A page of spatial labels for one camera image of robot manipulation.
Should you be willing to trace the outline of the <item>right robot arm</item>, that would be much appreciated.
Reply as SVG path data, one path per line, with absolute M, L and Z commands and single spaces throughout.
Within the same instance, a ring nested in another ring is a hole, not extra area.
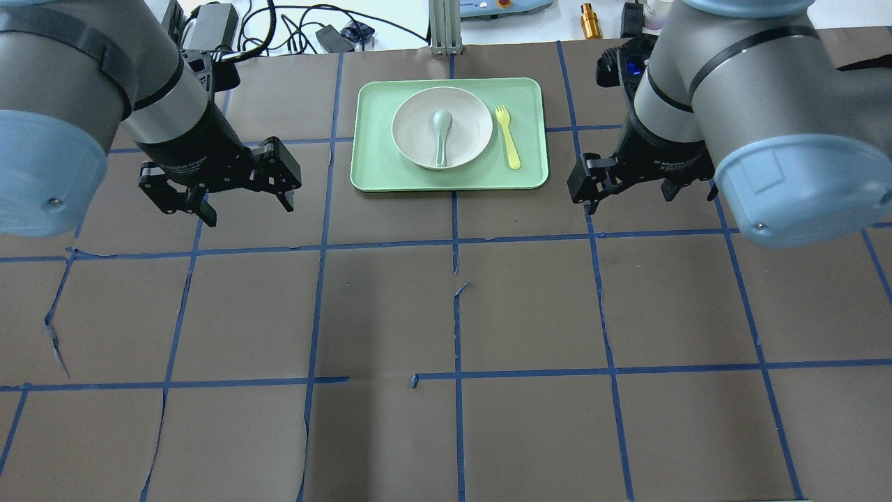
M 657 36 L 598 60 L 624 92 L 615 152 L 568 177 L 589 214 L 650 181 L 670 202 L 713 181 L 739 231 L 766 248 L 831 241 L 890 216 L 890 57 L 838 67 L 808 1 L 677 1 Z

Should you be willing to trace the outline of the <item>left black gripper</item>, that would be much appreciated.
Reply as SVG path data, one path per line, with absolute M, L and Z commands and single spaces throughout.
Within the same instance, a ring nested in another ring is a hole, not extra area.
M 196 214 L 216 227 L 217 212 L 204 197 L 230 190 L 268 193 L 286 212 L 294 211 L 294 191 L 302 187 L 300 163 L 276 136 L 246 146 L 217 105 L 208 105 L 184 132 L 134 116 L 132 139 L 149 158 L 138 187 L 163 213 Z

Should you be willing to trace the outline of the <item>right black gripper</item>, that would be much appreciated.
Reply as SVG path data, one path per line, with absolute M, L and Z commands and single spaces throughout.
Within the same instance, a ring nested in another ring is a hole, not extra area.
M 602 157 L 582 153 L 567 179 L 568 193 L 576 204 L 585 204 L 593 215 L 600 201 L 628 188 L 660 181 L 663 200 L 672 202 L 682 188 L 695 181 L 710 181 L 716 166 L 704 141 L 678 142 L 648 130 L 629 112 L 620 130 L 615 152 Z

